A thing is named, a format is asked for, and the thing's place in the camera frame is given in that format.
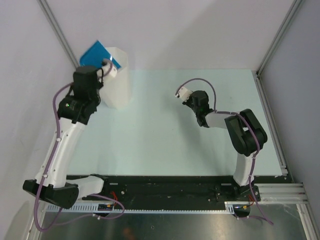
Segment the blue plastic dustpan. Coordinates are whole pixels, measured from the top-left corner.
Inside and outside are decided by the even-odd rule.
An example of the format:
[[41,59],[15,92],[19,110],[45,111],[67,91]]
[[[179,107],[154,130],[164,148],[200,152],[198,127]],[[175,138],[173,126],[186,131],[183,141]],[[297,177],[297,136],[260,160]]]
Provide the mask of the blue plastic dustpan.
[[113,65],[120,69],[122,66],[114,58],[114,54],[110,53],[102,43],[97,40],[81,57],[79,64],[81,66],[94,66],[100,68],[103,63],[103,59],[109,59]]

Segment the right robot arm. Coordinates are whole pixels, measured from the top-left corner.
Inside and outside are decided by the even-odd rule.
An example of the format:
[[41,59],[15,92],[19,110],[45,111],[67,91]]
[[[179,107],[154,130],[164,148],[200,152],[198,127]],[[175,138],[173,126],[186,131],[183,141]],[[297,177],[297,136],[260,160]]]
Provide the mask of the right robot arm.
[[230,188],[230,194],[235,200],[242,201],[249,194],[247,186],[254,180],[253,160],[268,140],[266,131],[251,109],[240,112],[213,110],[209,106],[209,96],[203,90],[181,87],[175,96],[192,109],[199,126],[227,130],[237,152],[233,174],[236,185]]

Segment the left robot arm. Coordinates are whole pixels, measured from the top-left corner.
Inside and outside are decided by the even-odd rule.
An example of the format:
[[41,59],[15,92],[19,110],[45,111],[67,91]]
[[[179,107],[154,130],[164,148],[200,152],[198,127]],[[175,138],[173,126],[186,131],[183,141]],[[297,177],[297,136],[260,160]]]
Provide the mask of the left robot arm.
[[23,190],[38,200],[63,209],[71,208],[75,202],[94,194],[105,200],[111,188],[96,174],[83,179],[67,180],[67,170],[90,116],[101,102],[99,91],[104,85],[106,67],[80,66],[73,73],[73,82],[68,84],[66,96],[52,103],[56,132],[46,159],[34,179],[25,180]]

